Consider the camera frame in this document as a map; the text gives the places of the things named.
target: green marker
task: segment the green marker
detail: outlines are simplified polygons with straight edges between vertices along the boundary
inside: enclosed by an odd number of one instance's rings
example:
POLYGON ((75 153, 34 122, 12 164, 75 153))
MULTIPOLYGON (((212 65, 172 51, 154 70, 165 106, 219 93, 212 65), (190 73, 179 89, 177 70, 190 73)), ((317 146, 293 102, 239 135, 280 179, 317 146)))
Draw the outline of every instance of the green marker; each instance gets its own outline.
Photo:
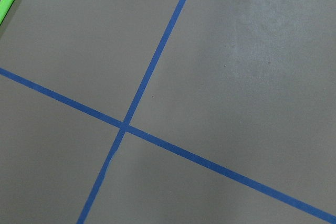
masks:
POLYGON ((9 8, 11 7, 14 0, 1 0, 0 1, 0 25, 4 20, 9 8))

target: concrete floor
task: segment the concrete floor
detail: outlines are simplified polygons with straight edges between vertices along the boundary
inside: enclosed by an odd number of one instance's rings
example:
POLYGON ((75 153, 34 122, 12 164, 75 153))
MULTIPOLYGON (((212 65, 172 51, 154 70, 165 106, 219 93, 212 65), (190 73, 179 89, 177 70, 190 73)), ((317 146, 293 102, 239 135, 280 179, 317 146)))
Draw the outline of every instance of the concrete floor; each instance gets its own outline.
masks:
MULTIPOLYGON (((178 0, 16 0, 0 67, 123 120, 178 0)), ((336 0, 187 0, 131 125, 336 215, 336 0)), ((76 223, 118 129, 0 76, 0 223, 76 223)), ((86 223, 326 223, 126 134, 86 223)))

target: blue tape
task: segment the blue tape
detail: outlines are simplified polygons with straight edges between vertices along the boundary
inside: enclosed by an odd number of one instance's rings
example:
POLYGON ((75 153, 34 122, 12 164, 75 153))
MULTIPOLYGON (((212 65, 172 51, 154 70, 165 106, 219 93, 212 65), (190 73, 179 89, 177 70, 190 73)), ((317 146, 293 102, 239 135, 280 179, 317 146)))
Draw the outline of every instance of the blue tape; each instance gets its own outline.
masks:
POLYGON ((263 194, 266 194, 274 199, 280 200, 292 207, 295 207, 299 210, 302 210, 310 215, 313 215, 319 219, 325 220, 329 223, 336 223, 336 216, 331 215, 325 211, 322 211, 316 207, 313 207, 309 204, 306 204, 300 200, 297 200, 295 198, 292 198, 286 194, 283 194, 271 187, 265 186, 259 182, 256 182, 255 180, 252 180, 248 177, 245 177, 239 173, 236 173, 228 168, 222 167, 214 162, 211 162, 203 157, 200 157, 194 153, 191 153, 189 151, 186 151, 176 145, 173 145, 169 142, 166 142, 165 140, 162 140, 158 137, 155 137, 153 135, 150 135, 144 131, 141 131, 135 127, 128 126, 127 132, 138 136, 152 144, 155 144, 161 148, 166 149, 167 151, 170 151, 172 153, 177 154, 178 156, 184 157, 186 159, 189 159, 192 162, 195 162, 199 165, 202 165, 210 170, 213 170, 214 172, 217 172, 219 174, 224 175, 225 177, 228 177, 230 179, 233 179, 234 181, 237 181, 243 185, 246 185, 254 190, 257 190, 263 194))
POLYGON ((26 86, 28 88, 34 89, 34 90, 36 90, 39 93, 42 93, 42 94, 44 94, 44 95, 46 95, 48 97, 51 97, 51 98, 53 98, 53 99, 55 99, 55 100, 57 100, 59 102, 62 102, 64 104, 66 104, 66 105, 69 105, 69 106, 71 106, 71 107, 73 107, 73 108, 75 108, 75 109, 77 109, 77 110, 79 110, 79 111, 81 111, 81 112, 83 112, 85 114, 88 114, 90 116, 93 116, 94 118, 102 120, 103 122, 106 122, 106 123, 111 124, 111 125, 113 125, 115 127, 118 127, 118 128, 121 125, 121 122, 119 120, 117 120, 117 119, 114 119, 114 118, 112 118, 112 117, 110 117, 108 115, 105 115, 105 114, 97 111, 97 110, 94 110, 94 109, 92 109, 92 108, 90 108, 88 106, 85 106, 85 105, 83 105, 83 104, 81 104, 79 102, 76 102, 76 101, 74 101, 74 100, 72 100, 70 98, 67 98, 64 95, 56 93, 53 90, 47 89, 45 87, 42 87, 41 85, 38 85, 38 84, 36 84, 36 83, 34 83, 32 81, 29 81, 29 80, 27 80, 27 79, 25 79, 25 78, 23 78, 21 76, 18 76, 18 75, 14 74, 14 73, 11 73, 11 72, 3 69, 3 68, 0 68, 0 74, 2 76, 4 76, 4 77, 7 77, 7 78, 9 78, 9 79, 11 79, 13 81, 16 81, 16 82, 20 83, 20 84, 22 84, 22 85, 24 85, 24 86, 26 86))
POLYGON ((117 136, 115 137, 115 140, 112 144, 112 147, 111 147, 111 149, 110 149, 110 151, 109 151, 109 153, 108 153, 108 155, 107 155, 107 157, 104 161, 104 164, 103 164, 103 166, 102 166, 102 168, 101 168, 101 170, 98 174, 98 177, 96 178, 96 181, 94 182, 94 185, 93 185, 92 190, 89 194, 89 197, 88 197, 87 201, 85 202, 83 210, 80 213, 80 216, 77 220, 77 224, 84 223, 86 218, 87 218, 87 215, 90 212, 90 209, 92 207, 93 202, 95 201, 95 198, 97 196, 99 188, 101 187, 101 185, 104 181, 105 174, 107 172, 109 164, 111 163, 111 160, 113 159, 115 153, 117 152, 117 150, 120 146, 120 143, 121 143, 121 141, 122 141, 122 139, 125 135, 125 130, 126 130, 127 126, 130 124, 130 122, 131 122, 131 120, 134 116, 134 113, 135 113, 135 111, 136 111, 136 109, 139 105, 139 102, 142 98, 143 92, 145 91, 145 89, 148 85, 148 82, 151 79, 151 76, 154 72, 154 69, 155 69, 156 65, 158 64, 157 62, 159 61, 159 58, 162 54, 162 51, 163 51, 163 49, 164 49, 164 47, 165 47, 165 45, 166 45, 166 43, 169 39, 169 36, 170 36, 170 34, 171 34, 175 24, 176 24, 176 21, 178 19, 178 16, 181 13, 181 10, 182 10, 182 8, 185 4, 185 1, 186 0, 179 0, 177 5, 176 5, 176 8, 175 8, 175 10, 172 14, 172 17, 170 18, 170 20, 168 22, 168 25, 167 25, 167 27, 166 27, 166 29, 165 29, 162 37, 161 37, 161 40, 158 44, 158 47, 155 50, 155 53, 152 57, 152 60, 151 60, 149 66, 148 66, 148 68, 147 68, 147 70, 146 70, 146 72, 145 72, 145 74, 142 78, 142 81, 141 81, 141 83, 138 87, 138 90, 135 93, 135 96, 134 96, 134 98, 132 100, 132 103, 131 103, 128 111, 127 111, 125 119, 122 122, 122 125, 119 129, 119 132, 118 132, 117 136))

